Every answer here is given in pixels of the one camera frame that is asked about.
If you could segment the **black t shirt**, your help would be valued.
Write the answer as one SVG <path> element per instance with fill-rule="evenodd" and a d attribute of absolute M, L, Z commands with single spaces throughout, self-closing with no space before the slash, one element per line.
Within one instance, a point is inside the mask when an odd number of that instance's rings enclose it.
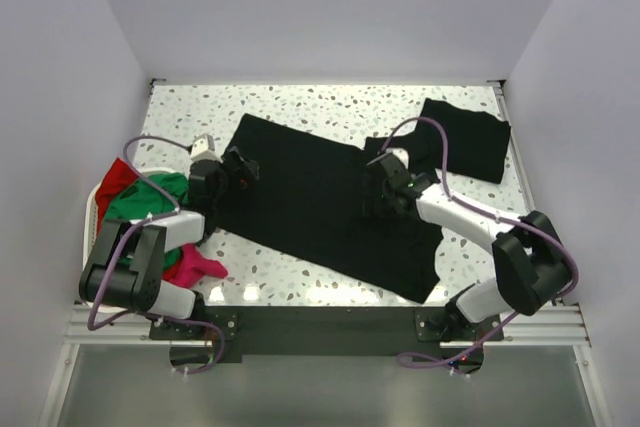
<path fill-rule="evenodd" d="M 431 99 L 424 102 L 421 115 L 438 122 L 446 133 L 449 173 L 494 184 L 502 181 L 511 137 L 508 122 Z M 394 142 L 409 153 L 413 169 L 422 172 L 441 166 L 442 141 L 432 125 L 418 123 L 412 133 Z"/>
<path fill-rule="evenodd" d="M 222 229 L 407 300 L 427 300 L 439 281 L 442 230 L 410 217 L 363 215 L 371 154 L 249 114 L 230 144 L 258 163 L 259 179 L 223 196 Z"/>

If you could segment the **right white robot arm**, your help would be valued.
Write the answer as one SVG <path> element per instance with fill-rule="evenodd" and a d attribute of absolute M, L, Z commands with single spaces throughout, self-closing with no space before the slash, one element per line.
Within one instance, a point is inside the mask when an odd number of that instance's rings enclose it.
<path fill-rule="evenodd" d="M 442 176 L 410 173 L 391 152 L 366 165 L 364 192 L 368 216 L 437 224 L 492 255 L 494 276 L 463 289 L 429 320 L 442 336 L 469 339 L 482 322 L 509 311 L 532 316 L 577 283 L 575 261 L 539 211 L 519 216 L 491 209 L 455 193 Z"/>

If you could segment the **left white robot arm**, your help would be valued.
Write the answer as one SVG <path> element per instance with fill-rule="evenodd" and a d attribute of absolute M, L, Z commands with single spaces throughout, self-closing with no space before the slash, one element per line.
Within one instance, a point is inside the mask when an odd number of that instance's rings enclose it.
<path fill-rule="evenodd" d="M 219 204 L 259 179 L 259 165 L 236 147 L 196 156 L 189 173 L 141 174 L 105 209 L 85 262 L 79 296 L 94 309 L 172 317 L 185 339 L 200 337 L 207 315 L 196 294 L 164 279 L 166 268 L 216 229 Z"/>

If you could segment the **green t shirt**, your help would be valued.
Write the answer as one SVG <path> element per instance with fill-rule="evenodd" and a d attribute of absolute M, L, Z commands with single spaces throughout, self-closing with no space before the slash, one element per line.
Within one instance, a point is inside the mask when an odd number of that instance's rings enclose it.
<path fill-rule="evenodd" d="M 137 179 L 109 202 L 103 219 L 139 220 L 148 214 L 172 212 L 175 209 L 174 203 L 186 198 L 188 181 L 183 174 L 154 174 L 150 176 L 150 180 L 166 191 L 173 201 L 148 183 Z"/>

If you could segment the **red t shirt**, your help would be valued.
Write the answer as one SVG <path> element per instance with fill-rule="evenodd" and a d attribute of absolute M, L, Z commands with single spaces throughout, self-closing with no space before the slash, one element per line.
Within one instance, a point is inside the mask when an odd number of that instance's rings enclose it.
<path fill-rule="evenodd" d="M 109 204 L 137 179 L 138 176 L 130 166 L 122 159 L 116 158 L 96 191 L 97 206 L 107 209 Z"/>

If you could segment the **pink t shirt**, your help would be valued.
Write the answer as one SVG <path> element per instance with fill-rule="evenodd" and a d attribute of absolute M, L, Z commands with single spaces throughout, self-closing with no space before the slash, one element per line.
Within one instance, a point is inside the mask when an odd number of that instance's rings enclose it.
<path fill-rule="evenodd" d="M 181 248 L 178 260 L 162 274 L 162 279 L 181 288 L 190 289 L 204 277 L 225 279 L 228 270 L 217 260 L 205 258 L 194 244 Z"/>

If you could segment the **folded black t shirt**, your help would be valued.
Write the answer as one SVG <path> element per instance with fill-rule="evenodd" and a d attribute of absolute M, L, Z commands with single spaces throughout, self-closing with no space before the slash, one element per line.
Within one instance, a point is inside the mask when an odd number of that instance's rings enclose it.
<path fill-rule="evenodd" d="M 502 181 L 511 137 L 508 122 L 431 99 L 424 102 L 421 115 L 438 122 L 446 133 L 449 173 L 494 184 Z M 432 125 L 418 123 L 412 133 L 394 142 L 409 153 L 413 169 L 422 172 L 441 166 L 442 141 Z"/>

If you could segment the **white laundry basket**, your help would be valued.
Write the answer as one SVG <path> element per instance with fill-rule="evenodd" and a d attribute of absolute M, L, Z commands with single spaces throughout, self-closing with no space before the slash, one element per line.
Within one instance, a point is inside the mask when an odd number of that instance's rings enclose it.
<path fill-rule="evenodd" d="M 82 264 L 86 266 L 89 254 L 97 238 L 98 227 L 104 217 L 106 209 L 101 209 L 97 206 L 95 201 L 95 194 L 100 186 L 99 182 L 93 190 L 90 192 L 86 202 L 85 220 L 84 220 L 84 240 L 83 240 L 83 255 Z"/>

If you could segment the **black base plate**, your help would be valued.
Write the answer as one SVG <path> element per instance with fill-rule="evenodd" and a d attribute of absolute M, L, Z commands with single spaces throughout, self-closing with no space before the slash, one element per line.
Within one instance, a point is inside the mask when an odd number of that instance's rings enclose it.
<path fill-rule="evenodd" d="M 149 338 L 171 343 L 171 358 L 183 360 L 188 347 L 225 339 L 222 360 L 246 356 L 394 357 L 419 352 L 437 357 L 447 342 L 473 343 L 497 326 L 492 316 L 462 327 L 444 307 L 260 307 L 208 306 L 201 326 L 165 322 Z"/>

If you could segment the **aluminium frame rail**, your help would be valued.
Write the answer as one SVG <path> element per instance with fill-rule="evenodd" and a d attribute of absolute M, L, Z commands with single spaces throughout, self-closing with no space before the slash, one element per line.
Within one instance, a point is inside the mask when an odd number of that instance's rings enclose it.
<path fill-rule="evenodd" d="M 64 344 L 144 345 L 151 342 L 150 322 L 139 316 L 126 316 L 96 331 L 87 329 L 89 308 L 76 305 L 63 337 Z M 591 345 L 578 307 L 544 307 L 533 317 L 517 317 L 503 330 L 508 346 Z"/>

